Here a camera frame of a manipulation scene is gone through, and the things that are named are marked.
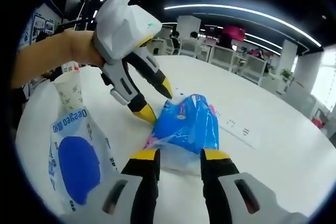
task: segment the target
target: paper cup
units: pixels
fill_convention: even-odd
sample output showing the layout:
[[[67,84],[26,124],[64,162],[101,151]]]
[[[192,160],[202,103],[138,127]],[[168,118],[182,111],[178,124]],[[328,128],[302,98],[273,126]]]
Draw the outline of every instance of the paper cup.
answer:
[[[83,107],[83,96],[79,71],[63,73],[61,76],[55,79],[54,85],[66,111],[72,112]]]

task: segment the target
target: table surface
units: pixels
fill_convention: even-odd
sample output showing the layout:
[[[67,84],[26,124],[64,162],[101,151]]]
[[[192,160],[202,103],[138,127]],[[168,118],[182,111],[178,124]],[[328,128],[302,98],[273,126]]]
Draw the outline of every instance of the table surface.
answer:
[[[219,129],[220,149],[231,155],[241,172],[251,173],[271,188],[278,204],[289,211],[309,216],[319,207],[336,180],[336,150],[317,127],[273,94],[214,65],[186,56],[156,59],[174,91],[203,94],[216,109],[262,126],[256,149]],[[159,114],[165,98],[132,67],[130,74]],[[100,69],[81,68],[81,80],[84,103],[117,150],[116,164],[121,170],[131,154],[142,149],[152,127],[109,94]],[[50,124],[60,108],[54,85],[41,83],[25,108],[16,139],[27,178],[57,215],[62,209],[49,180],[48,153]],[[162,170],[154,223],[209,223],[202,185],[200,177]]]

